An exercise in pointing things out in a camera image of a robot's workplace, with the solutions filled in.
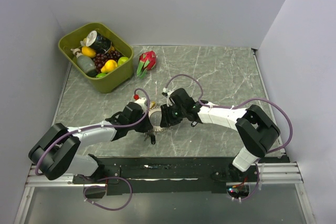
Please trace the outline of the round metal key ring plate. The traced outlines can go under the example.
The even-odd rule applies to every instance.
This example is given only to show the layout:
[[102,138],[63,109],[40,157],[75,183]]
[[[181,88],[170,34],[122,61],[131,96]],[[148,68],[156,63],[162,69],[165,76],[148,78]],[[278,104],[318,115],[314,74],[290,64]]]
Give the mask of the round metal key ring plate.
[[159,132],[164,132],[167,131],[169,128],[168,127],[161,127],[161,119],[162,119],[162,113],[160,108],[152,108],[149,111],[149,119],[150,122],[153,126],[153,132],[154,133],[159,133]]

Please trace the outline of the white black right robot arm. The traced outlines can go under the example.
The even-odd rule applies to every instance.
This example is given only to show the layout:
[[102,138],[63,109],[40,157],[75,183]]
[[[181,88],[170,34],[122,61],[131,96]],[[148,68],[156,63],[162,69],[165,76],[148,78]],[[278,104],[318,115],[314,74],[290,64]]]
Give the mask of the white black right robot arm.
[[242,109],[219,108],[211,102],[195,101],[183,88],[174,91],[164,88],[162,94],[170,104],[161,106],[161,128],[188,119],[192,127],[199,123],[215,124],[238,132],[244,146],[229,169],[229,175],[235,181],[247,176],[250,166],[265,157],[280,135],[278,126],[255,104]]

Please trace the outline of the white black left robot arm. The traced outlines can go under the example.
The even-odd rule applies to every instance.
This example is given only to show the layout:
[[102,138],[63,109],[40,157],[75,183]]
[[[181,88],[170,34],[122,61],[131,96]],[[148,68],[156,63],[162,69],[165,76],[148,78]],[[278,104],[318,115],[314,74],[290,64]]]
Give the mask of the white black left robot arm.
[[130,131],[150,132],[153,126],[148,116],[149,105],[146,98],[139,98],[96,124],[83,127],[54,124],[28,153],[37,167],[37,175],[55,180],[63,174],[73,174],[92,183],[100,182],[105,175],[103,162],[93,154],[83,156],[78,151],[93,144],[119,140]]

